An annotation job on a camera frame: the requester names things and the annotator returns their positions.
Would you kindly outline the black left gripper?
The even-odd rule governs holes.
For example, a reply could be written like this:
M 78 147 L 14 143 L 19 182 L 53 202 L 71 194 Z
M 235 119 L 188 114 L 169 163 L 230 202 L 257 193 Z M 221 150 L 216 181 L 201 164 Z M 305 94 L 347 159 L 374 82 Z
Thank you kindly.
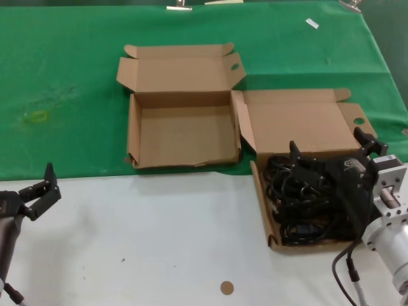
M 15 191 L 1 191 L 1 218 L 23 215 L 31 221 L 37 220 L 61 199 L 57 177 L 52 163 L 45 169 L 43 181 Z

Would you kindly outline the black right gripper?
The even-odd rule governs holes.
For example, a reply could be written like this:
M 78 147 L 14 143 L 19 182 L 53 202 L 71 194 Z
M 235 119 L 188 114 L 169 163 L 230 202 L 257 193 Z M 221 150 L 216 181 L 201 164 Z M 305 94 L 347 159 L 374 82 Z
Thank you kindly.
M 388 145 L 360 127 L 354 129 L 354 137 L 361 145 L 355 151 L 323 152 L 316 158 L 303 158 L 296 143 L 289 143 L 291 176 L 313 188 L 329 185 L 335 198 L 347 212 L 356 236 L 365 231 L 370 219 L 370 192 L 363 176 L 372 153 L 387 155 Z

